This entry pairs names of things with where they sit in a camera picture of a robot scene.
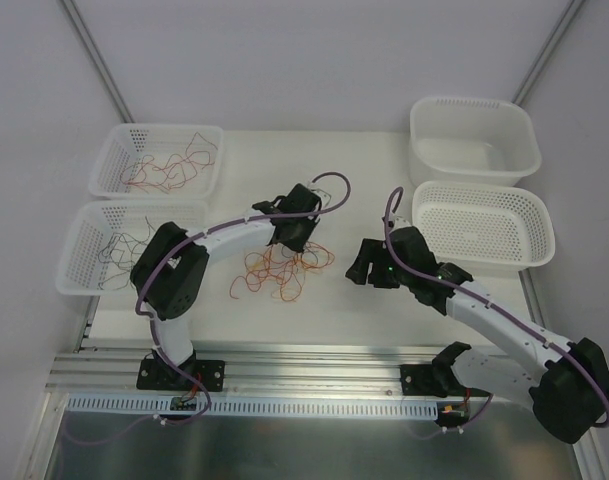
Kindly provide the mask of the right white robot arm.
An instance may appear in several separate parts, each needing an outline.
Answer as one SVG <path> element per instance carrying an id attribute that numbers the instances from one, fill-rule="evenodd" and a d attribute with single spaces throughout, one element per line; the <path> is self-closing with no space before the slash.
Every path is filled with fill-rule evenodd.
<path id="1" fill-rule="evenodd" d="M 411 392 L 446 398 L 470 389 L 498 396 L 530 410 L 567 444 L 592 428 L 609 427 L 609 369 L 601 347 L 519 319 L 470 273 L 437 261 L 417 228 L 363 239 L 345 276 L 356 285 L 405 287 L 420 304 L 475 330 L 505 355 L 493 358 L 454 342 L 416 374 L 404 368 L 402 380 Z"/>

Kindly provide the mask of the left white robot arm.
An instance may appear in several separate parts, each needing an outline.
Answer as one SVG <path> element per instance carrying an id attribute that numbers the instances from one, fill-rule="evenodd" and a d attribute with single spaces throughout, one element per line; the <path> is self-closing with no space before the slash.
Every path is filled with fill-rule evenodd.
<path id="1" fill-rule="evenodd" d="M 136 311 L 151 325 L 160 378 L 173 389 L 194 377 L 195 350 L 186 313 L 195 303 L 207 268 L 252 247 L 282 245 L 301 253 L 317 226 L 322 198 L 302 184 L 285 196 L 252 205 L 239 221 L 214 232 L 190 235 L 174 222 L 162 224 L 130 272 Z"/>

